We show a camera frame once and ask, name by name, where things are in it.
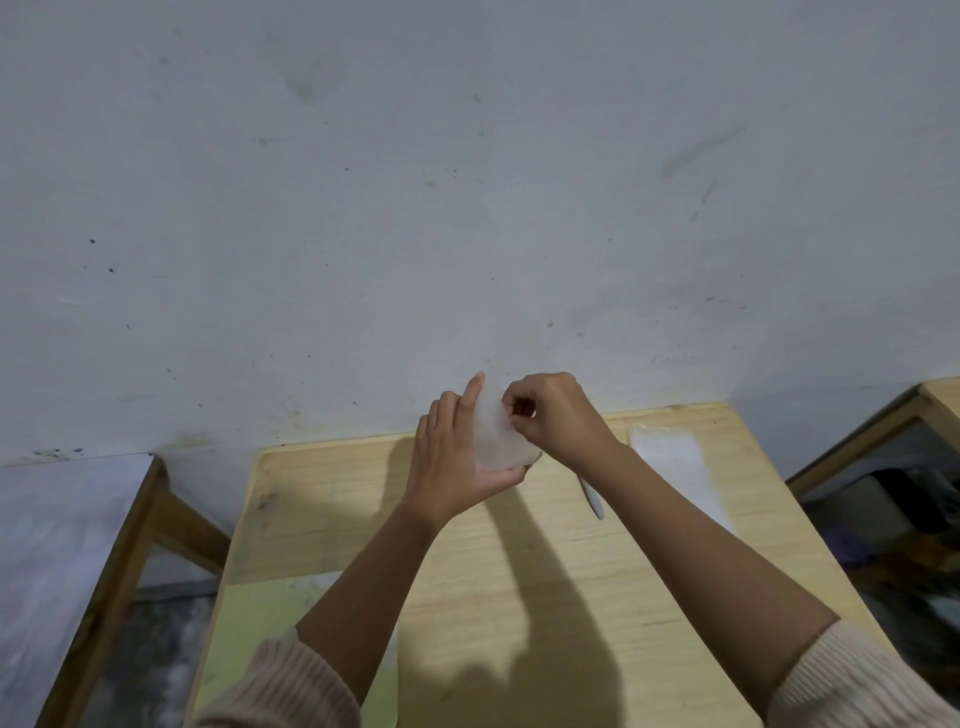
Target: wooden frame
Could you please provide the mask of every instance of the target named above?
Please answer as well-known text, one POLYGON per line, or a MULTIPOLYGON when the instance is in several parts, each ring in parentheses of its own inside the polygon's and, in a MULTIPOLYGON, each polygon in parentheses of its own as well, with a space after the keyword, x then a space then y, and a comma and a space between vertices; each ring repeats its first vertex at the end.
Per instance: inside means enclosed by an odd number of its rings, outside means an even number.
POLYGON ((904 392, 788 478, 787 487, 794 496, 802 496, 917 421, 927 423, 960 452, 960 377, 933 379, 904 392))
POLYGON ((117 535, 37 728, 72 728, 80 720, 154 543, 218 576, 230 547, 227 534, 170 492, 166 465, 159 457, 117 535))

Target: yellow-green sheet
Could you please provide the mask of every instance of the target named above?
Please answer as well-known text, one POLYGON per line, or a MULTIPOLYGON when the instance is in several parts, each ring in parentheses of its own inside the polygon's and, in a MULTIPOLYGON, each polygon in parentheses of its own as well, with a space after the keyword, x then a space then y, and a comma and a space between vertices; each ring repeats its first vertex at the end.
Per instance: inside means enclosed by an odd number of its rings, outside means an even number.
MULTIPOLYGON (((334 571, 226 587, 194 711, 235 683, 259 642, 293 627, 340 574, 334 571)), ((365 728, 395 728, 396 675, 395 630, 360 711, 365 728)))

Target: white wall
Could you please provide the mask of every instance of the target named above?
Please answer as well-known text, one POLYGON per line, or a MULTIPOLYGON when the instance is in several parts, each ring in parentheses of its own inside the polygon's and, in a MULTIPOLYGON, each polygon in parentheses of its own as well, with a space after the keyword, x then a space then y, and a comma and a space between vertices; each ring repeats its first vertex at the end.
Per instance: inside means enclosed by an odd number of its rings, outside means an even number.
POLYGON ((958 36, 953 0, 4 3, 0 462, 159 451, 229 525, 256 448, 549 367, 732 400, 790 474, 960 373, 958 36))

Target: person's right hand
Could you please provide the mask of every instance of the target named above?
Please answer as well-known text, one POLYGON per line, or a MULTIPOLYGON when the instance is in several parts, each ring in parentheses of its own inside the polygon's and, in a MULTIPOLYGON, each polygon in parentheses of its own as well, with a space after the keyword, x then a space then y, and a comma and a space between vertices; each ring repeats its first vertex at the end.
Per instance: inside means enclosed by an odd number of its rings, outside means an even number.
POLYGON ((503 394, 503 406, 517 432, 577 474, 618 444, 567 372, 515 381, 503 394))

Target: person's left hand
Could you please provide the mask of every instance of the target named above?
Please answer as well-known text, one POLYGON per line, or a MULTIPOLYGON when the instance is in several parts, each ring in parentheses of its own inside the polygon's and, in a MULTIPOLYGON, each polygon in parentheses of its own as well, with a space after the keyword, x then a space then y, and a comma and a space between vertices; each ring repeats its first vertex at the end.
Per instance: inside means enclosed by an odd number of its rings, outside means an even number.
POLYGON ((450 519, 523 480, 529 466, 482 471, 473 459, 473 407, 484 373, 462 396, 444 392, 417 426, 410 476, 402 502, 426 517, 437 532, 450 519))

